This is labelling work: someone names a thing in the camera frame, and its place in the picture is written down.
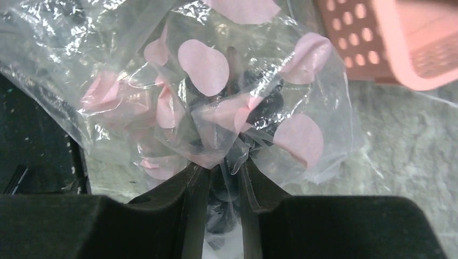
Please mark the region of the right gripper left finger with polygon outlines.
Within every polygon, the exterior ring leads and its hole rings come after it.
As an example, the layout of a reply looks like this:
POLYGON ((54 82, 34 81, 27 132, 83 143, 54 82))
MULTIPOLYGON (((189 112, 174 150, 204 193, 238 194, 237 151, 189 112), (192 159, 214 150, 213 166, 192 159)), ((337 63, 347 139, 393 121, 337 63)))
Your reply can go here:
POLYGON ((210 171, 195 164, 129 203, 1 196, 1 258, 201 258, 210 171))

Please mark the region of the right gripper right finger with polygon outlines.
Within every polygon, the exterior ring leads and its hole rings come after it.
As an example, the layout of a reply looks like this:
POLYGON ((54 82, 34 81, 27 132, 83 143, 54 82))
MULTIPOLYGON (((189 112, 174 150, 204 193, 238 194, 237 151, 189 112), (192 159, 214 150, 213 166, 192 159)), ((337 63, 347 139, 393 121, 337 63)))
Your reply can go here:
POLYGON ((405 197, 294 196, 251 160, 238 179, 245 258, 446 258, 405 197))

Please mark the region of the dark purple fake grapes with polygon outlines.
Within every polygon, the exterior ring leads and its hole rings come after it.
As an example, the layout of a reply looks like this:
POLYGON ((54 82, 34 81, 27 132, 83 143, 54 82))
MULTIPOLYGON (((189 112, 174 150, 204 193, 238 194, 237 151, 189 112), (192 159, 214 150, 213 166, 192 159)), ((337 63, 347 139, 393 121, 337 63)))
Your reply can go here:
MULTIPOLYGON (((196 95, 188 107, 193 111, 200 104, 211 104, 228 97, 234 100, 234 95, 244 91, 250 85, 258 83, 263 78, 263 73, 254 73, 244 70, 241 64, 239 52, 232 46, 226 50, 226 58, 229 66, 228 82, 224 89, 217 95, 208 97, 202 94, 193 84, 190 78, 185 79, 185 86, 189 92, 196 95)), ((274 121, 275 113, 284 105, 284 99, 280 93, 283 83, 280 82, 275 89, 264 97, 248 97, 246 93, 240 95, 237 103, 242 112, 242 118, 249 126, 258 126, 262 132, 274 134, 278 123, 274 121)), ((212 168, 210 193, 208 197, 207 231, 211 234, 222 235, 231 232, 238 224, 240 213, 239 182, 237 171, 247 158, 259 153, 263 146, 272 146, 268 140, 254 140, 245 131, 240 131, 231 150, 223 161, 212 168)))

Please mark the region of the clear zip top bag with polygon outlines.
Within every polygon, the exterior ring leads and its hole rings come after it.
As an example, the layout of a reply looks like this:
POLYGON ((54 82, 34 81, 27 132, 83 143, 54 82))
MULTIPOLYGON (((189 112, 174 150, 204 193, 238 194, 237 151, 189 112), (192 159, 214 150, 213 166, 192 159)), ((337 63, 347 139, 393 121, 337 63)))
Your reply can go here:
POLYGON ((276 1, 1 1, 1 70, 149 189, 210 169, 203 258, 243 257, 243 165, 320 184, 361 145, 335 47, 276 1))

